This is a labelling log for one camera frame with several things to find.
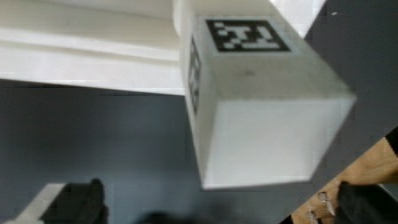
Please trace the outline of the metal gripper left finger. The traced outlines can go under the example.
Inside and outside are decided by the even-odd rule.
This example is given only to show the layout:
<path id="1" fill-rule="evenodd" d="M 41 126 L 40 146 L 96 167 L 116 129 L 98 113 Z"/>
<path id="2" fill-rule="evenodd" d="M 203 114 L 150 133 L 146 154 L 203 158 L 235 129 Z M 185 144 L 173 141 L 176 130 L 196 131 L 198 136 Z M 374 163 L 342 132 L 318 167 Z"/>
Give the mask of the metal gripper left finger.
<path id="1" fill-rule="evenodd" d="M 109 224 L 102 180 L 50 183 L 6 224 Z"/>

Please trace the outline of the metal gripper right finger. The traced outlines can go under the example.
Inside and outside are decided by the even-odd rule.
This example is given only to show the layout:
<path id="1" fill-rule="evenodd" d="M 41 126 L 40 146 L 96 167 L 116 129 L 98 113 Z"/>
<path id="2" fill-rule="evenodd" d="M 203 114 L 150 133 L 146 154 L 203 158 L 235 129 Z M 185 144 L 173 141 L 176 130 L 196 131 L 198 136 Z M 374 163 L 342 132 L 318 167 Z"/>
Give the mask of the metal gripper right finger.
<path id="1" fill-rule="evenodd" d="M 398 200 L 381 184 L 342 183 L 334 224 L 398 224 Z"/>

